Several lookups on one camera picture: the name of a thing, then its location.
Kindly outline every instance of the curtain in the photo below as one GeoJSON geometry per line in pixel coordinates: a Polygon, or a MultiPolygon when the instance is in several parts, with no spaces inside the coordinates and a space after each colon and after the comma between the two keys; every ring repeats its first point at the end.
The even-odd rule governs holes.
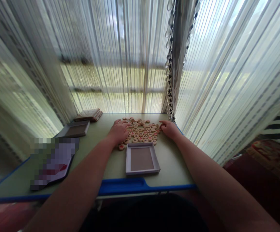
{"type": "Polygon", "coordinates": [[[203,1],[193,34],[177,124],[224,164],[280,111],[280,1],[203,1]]]}
{"type": "Polygon", "coordinates": [[[177,125],[225,163],[280,112],[280,0],[0,0],[0,133],[164,111],[170,19],[177,125]]]}
{"type": "Polygon", "coordinates": [[[61,79],[56,81],[69,87],[77,113],[92,108],[116,113],[161,111],[167,2],[30,0],[5,4],[25,29],[33,49],[44,54],[39,58],[51,53],[60,60],[61,79]]]}
{"type": "Polygon", "coordinates": [[[5,132],[1,134],[16,130],[29,137],[52,137],[62,129],[53,109],[1,38],[0,117],[0,132],[5,132]]]}

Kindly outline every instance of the red patterned fabric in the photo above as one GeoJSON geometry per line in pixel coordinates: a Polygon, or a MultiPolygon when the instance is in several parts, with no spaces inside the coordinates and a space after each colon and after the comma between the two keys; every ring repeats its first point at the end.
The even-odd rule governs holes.
{"type": "Polygon", "coordinates": [[[256,141],[247,152],[280,178],[280,144],[272,140],[256,141]]]}

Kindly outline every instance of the forearm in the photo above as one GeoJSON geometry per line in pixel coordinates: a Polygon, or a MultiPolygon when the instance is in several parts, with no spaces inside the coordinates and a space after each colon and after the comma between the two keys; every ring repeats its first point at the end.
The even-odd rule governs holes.
{"type": "Polygon", "coordinates": [[[25,231],[78,231],[98,195],[114,146],[106,139],[99,142],[44,203],[25,231]]]}
{"type": "Polygon", "coordinates": [[[221,166],[186,137],[175,139],[201,193],[231,231],[280,229],[260,204],[221,166]]]}

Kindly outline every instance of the left hand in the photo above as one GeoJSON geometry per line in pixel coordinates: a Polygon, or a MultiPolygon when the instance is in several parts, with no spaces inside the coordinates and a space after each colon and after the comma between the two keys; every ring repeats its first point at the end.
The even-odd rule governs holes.
{"type": "Polygon", "coordinates": [[[129,134],[126,130],[127,126],[128,123],[126,121],[121,121],[120,119],[116,120],[106,138],[109,142],[113,143],[114,146],[123,142],[129,134]]]}

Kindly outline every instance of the blue table edge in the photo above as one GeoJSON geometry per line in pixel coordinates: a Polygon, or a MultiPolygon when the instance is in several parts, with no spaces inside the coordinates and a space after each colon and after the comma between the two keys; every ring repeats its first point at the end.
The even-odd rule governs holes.
{"type": "MultiPolygon", "coordinates": [[[[5,179],[7,179],[9,176],[11,176],[17,169],[19,169],[29,159],[30,159],[30,157],[27,158],[19,166],[17,166],[11,173],[9,173],[7,176],[5,176],[3,179],[1,179],[0,184],[5,179]]],[[[175,191],[175,190],[184,190],[184,189],[194,189],[196,187],[197,186],[195,184],[150,187],[146,184],[146,181],[144,178],[105,179],[105,180],[102,180],[98,196],[137,194],[137,193],[161,192],[161,191],[175,191]]],[[[0,203],[45,200],[45,199],[49,198],[50,196],[51,196],[51,194],[19,196],[19,197],[3,197],[3,198],[0,198],[0,203]]]]}

